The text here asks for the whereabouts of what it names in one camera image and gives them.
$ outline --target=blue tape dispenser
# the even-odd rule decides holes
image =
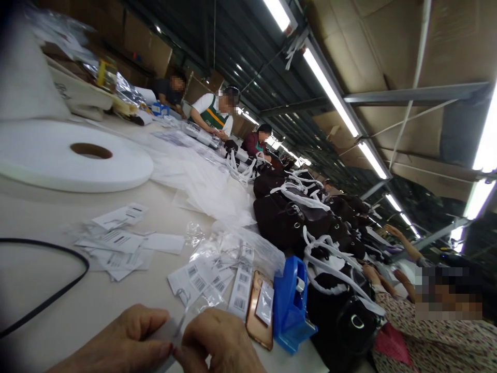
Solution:
[[[291,355],[299,344],[317,333],[307,320],[307,269],[296,256],[285,263],[283,277],[274,278],[274,339]]]

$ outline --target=patterned blouse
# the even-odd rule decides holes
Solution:
[[[399,330],[419,373],[496,373],[497,327],[485,321],[417,320],[415,305],[375,286],[376,302]],[[414,373],[413,367],[374,349],[378,373]]]

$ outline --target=green apron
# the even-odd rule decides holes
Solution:
[[[264,146],[262,146],[260,142],[257,142],[257,144],[255,145],[255,148],[258,151],[262,152],[262,154],[264,154]]]
[[[216,96],[214,95],[214,99],[212,100],[211,106],[207,108],[206,111],[200,113],[203,121],[209,125],[209,127],[217,128],[218,130],[222,130],[229,116],[223,118],[222,116],[217,115],[217,110],[214,108],[214,103],[216,102]]]

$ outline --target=metal ring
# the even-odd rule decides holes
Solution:
[[[356,323],[354,322],[354,320],[359,320],[359,323],[356,325]],[[364,328],[364,323],[361,321],[361,319],[359,318],[359,316],[357,315],[352,315],[352,317],[350,318],[350,321],[352,322],[352,325],[358,329],[362,329]]]

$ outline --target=white t-shirt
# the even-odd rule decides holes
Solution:
[[[195,102],[192,105],[192,107],[194,107],[199,112],[199,114],[202,114],[204,111],[206,111],[209,108],[209,106],[211,106],[213,98],[214,98],[214,94],[212,94],[212,93],[206,93],[204,96],[202,96],[201,98],[199,98],[197,100],[197,102]],[[231,129],[233,128],[233,116],[231,116],[228,113],[219,113],[219,105],[218,105],[218,103],[219,103],[219,97],[216,96],[216,101],[214,102],[214,108],[216,109],[217,114],[219,114],[224,119],[226,117],[229,117],[226,120],[226,124],[223,127],[223,131],[225,132],[225,134],[227,136],[229,136],[229,135],[231,135]]]

